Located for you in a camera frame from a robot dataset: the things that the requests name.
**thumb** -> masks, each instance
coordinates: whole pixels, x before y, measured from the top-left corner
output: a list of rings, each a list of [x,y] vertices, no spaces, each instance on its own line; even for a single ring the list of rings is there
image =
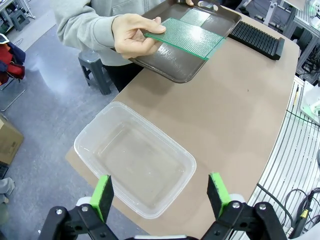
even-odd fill
[[[136,22],[137,29],[144,29],[154,34],[162,34],[166,31],[166,27],[162,26],[159,21],[154,21],[142,16],[139,16]]]

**sleeve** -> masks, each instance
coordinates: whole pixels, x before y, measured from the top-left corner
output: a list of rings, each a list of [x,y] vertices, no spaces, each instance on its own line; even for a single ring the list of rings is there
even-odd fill
[[[51,0],[57,35],[67,46],[98,51],[115,44],[112,23],[117,16],[99,16],[90,0]]]

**black pants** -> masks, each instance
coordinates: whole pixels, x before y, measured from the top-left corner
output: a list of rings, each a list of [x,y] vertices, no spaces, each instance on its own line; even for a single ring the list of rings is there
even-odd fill
[[[240,5],[242,0],[222,0],[221,5],[232,10],[236,10],[236,8]]]
[[[119,93],[144,69],[135,63],[123,66],[104,66],[104,68]]]

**green gripper pad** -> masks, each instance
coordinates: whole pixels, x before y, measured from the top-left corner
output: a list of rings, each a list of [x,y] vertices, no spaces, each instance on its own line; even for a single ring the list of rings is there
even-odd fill
[[[231,202],[227,188],[218,172],[212,172],[209,174],[206,193],[209,197],[215,219],[218,219],[218,217],[223,213],[224,208],[229,202]]]
[[[224,40],[218,34],[174,18],[168,18],[162,25],[166,27],[164,33],[147,32],[144,35],[177,47],[203,60],[208,60]]]
[[[104,223],[107,221],[114,195],[111,177],[109,175],[101,176],[95,186],[90,205]]]
[[[190,9],[182,18],[180,18],[180,21],[201,27],[209,17],[210,13]]]

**hand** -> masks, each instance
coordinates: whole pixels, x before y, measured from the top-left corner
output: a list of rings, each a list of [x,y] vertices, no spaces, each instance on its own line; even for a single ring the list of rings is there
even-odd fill
[[[193,6],[194,3],[192,2],[192,0],[186,0],[186,4],[188,4],[189,6]]]
[[[162,34],[166,31],[166,28],[161,25],[160,17],[151,20],[138,14],[127,13],[113,20],[114,48],[123,58],[152,55],[161,46],[162,42],[144,37],[140,29],[154,34]]]

